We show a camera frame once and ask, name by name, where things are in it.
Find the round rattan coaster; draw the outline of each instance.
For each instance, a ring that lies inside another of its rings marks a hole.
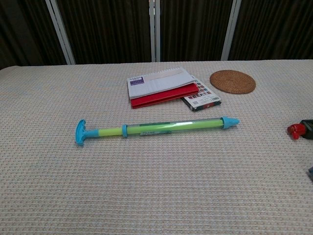
[[[249,75],[235,70],[221,70],[210,77],[211,84],[227,93],[247,94],[255,89],[255,81]]]

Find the red book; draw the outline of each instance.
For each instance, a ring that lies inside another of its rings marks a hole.
[[[172,99],[182,98],[184,96],[197,94],[199,89],[195,83],[188,84],[182,87],[163,91],[155,94],[146,95],[143,97],[131,99],[131,105],[133,109],[158,104]]]

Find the dark curtain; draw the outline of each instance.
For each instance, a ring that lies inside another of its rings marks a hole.
[[[161,0],[161,60],[220,60],[232,0]]]
[[[77,64],[150,62],[148,0],[58,0]]]
[[[229,60],[313,59],[313,0],[242,0]]]
[[[44,0],[1,0],[0,27],[0,69],[66,63]]]

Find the blue plastic ring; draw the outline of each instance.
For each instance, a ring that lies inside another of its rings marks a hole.
[[[122,135],[127,138],[127,125],[122,125]]]

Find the beige tablecloth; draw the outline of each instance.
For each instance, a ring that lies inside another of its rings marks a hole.
[[[183,66],[222,98],[132,110],[126,78]],[[218,70],[256,90],[226,94]],[[313,119],[313,60],[10,67],[0,71],[0,234],[313,234],[313,141],[286,128]],[[241,123],[74,142],[87,129],[213,118]]]

